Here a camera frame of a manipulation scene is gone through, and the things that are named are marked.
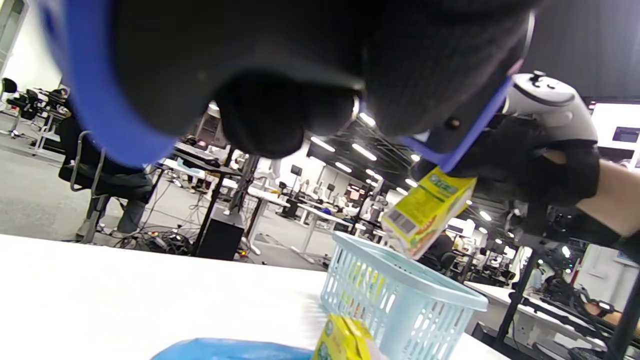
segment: blue bag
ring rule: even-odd
[[[152,360],[310,360],[312,355],[309,350],[274,343],[203,338],[171,345]]]

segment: barcode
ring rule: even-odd
[[[398,210],[392,210],[388,218],[404,234],[410,234],[416,228],[416,225],[413,223],[413,221],[411,221],[410,218],[404,216]]]

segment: yellow carton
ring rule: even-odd
[[[330,314],[312,360],[382,359],[367,327],[344,316]]]
[[[475,185],[475,178],[449,177],[440,167],[433,169],[418,187],[385,212],[383,227],[393,248],[408,258],[419,259],[449,220],[467,207]]]

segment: plastic basket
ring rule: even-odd
[[[345,233],[336,242],[321,301],[363,321],[393,360],[446,360],[487,299],[397,252]]]

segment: black glove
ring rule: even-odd
[[[567,164],[545,157],[549,149],[563,151]],[[535,120],[506,117],[479,136],[449,175],[477,177],[476,193],[492,199],[571,206],[595,195],[599,158],[590,145],[553,143]],[[434,166],[421,160],[412,177],[419,180]]]

